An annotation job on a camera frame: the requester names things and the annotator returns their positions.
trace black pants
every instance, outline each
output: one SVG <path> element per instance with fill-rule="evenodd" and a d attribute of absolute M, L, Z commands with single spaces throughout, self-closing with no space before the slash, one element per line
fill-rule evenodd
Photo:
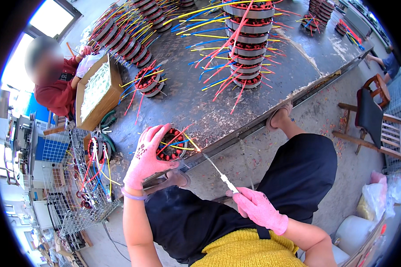
<path fill-rule="evenodd" d="M 330 139 L 299 134 L 278 149 L 257 191 L 281 214 L 312 223 L 319 202 L 333 186 L 336 170 L 337 155 Z M 201 200 L 177 186 L 149 195 L 145 208 L 153 240 L 182 264 L 230 232 L 257 227 L 233 208 Z"/>

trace hand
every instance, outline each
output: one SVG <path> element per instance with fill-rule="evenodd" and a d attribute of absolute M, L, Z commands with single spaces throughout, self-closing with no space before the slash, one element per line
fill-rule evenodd
<path fill-rule="evenodd" d="M 92 47 L 90 46 L 84 46 L 80 49 L 80 56 L 85 57 L 87 55 L 90 55 L 92 53 Z"/>
<path fill-rule="evenodd" d="M 263 192 L 246 187 L 236 187 L 236 189 L 240 193 L 233 194 L 228 190 L 226 195 L 233 195 L 233 200 L 238 204 L 238 211 L 242 217 L 249 217 L 256 224 L 273 230 L 277 235 L 282 235 L 286 231 L 288 217 L 279 214 Z"/>
<path fill-rule="evenodd" d="M 147 127 L 138 140 L 137 150 L 128 168 L 123 182 L 125 186 L 136 190 L 143 189 L 144 179 L 155 173 L 175 169 L 179 162 L 166 162 L 157 159 L 156 149 L 165 134 L 171 129 L 171 124 Z"/>

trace pliers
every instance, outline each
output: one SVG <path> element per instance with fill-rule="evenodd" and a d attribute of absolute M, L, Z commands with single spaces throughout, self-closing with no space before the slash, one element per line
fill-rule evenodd
<path fill-rule="evenodd" d="M 110 147 L 112 148 L 113 152 L 116 152 L 116 147 L 113 144 L 112 140 L 110 137 L 107 136 L 107 133 L 112 132 L 112 131 L 105 131 L 106 129 L 109 129 L 111 125 L 113 125 L 113 123 L 115 123 L 117 121 L 117 118 L 115 116 L 112 117 L 112 119 L 106 123 L 107 119 L 113 115 L 114 113 L 116 113 L 116 110 L 112 110 L 109 113 L 107 113 L 102 120 L 100 121 L 100 124 L 98 125 L 98 127 L 95 129 L 95 132 L 97 135 L 101 136 L 101 138 L 104 141 L 107 141 L 110 144 Z"/>

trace workbench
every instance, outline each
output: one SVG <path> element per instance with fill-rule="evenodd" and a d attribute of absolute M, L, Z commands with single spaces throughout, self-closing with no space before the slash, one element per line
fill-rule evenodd
<path fill-rule="evenodd" d="M 206 5 L 208 5 L 206 0 L 196 2 L 198 8 Z M 308 14 L 308 1 L 286 0 L 278 3 L 277 7 L 301 16 Z M 197 18 L 214 18 L 217 15 L 216 12 Z M 176 36 L 175 32 L 171 33 L 170 30 L 161 33 L 159 39 L 149 46 L 149 50 L 153 54 L 153 59 L 157 60 L 156 65 L 163 62 L 165 78 L 168 80 L 162 91 L 167 96 L 159 93 L 150 99 L 145 97 L 137 125 L 134 124 L 141 99 L 140 93 L 137 92 L 126 116 L 123 114 L 131 101 L 132 94 L 115 107 L 115 115 L 118 120 L 111 127 L 113 132 L 109 134 L 117 149 L 111 163 L 112 178 L 122 183 L 133 157 L 133 154 L 130 153 L 137 147 L 139 139 L 137 133 L 143 132 L 148 126 L 169 122 L 174 128 L 182 130 L 187 125 L 194 124 L 186 133 L 191 138 L 196 138 L 195 142 L 203 152 L 212 156 L 235 144 L 239 138 L 243 139 L 264 126 L 265 120 L 273 110 L 279 108 L 286 101 L 293 101 L 295 106 L 338 79 L 351 68 L 356 67 L 372 49 L 372 45 L 365 40 L 362 43 L 365 50 L 362 51 L 346 36 L 341 36 L 336 32 L 334 27 L 337 21 L 340 18 L 343 19 L 343 15 L 336 10 L 333 11 L 326 29 L 321 30 L 320 33 L 314 32 L 313 36 L 310 31 L 301 26 L 300 22 L 296 22 L 301 18 L 296 15 L 274 17 L 275 21 L 294 27 L 294 29 L 277 29 L 278 34 L 285 35 L 289 40 L 284 40 L 286 44 L 282 42 L 269 44 L 269 47 L 283 50 L 286 54 L 286 57 L 277 56 L 273 59 L 280 62 L 280 65 L 267 67 L 276 74 L 267 75 L 266 77 L 271 81 L 263 79 L 263 82 L 273 88 L 262 83 L 257 88 L 245 89 L 232 115 L 230 115 L 230 111 L 240 92 L 239 87 L 232 91 L 234 85 L 228 86 L 214 102 L 213 98 L 219 86 L 201 91 L 205 85 L 228 77 L 229 70 L 221 71 L 215 79 L 203 84 L 203 81 L 212 72 L 204 74 L 200 81 L 199 75 L 203 69 L 195 68 L 194 64 L 188 65 L 189 62 L 201 59 L 200 53 L 209 54 L 212 50 L 190 52 L 190 49 L 184 47 L 214 39 L 193 35 L 182 38 Z M 223 25 L 216 23 L 209 27 L 198 30 L 219 28 Z M 225 36 L 225 31 L 217 30 L 207 34 Z M 222 44 L 223 42 L 214 42 L 206 44 L 204 47 L 219 47 Z M 217 66 L 226 62 L 225 59 L 214 59 L 213 65 Z M 132 81 L 139 72 L 136 67 L 131 67 L 129 70 L 119 67 L 124 84 Z M 184 155 L 184 164 L 181 164 L 180 168 L 186 171 L 187 166 L 195 166 L 204 160 L 200 153 L 189 151 Z M 114 193 L 115 197 L 120 197 L 120 188 L 114 188 Z"/>

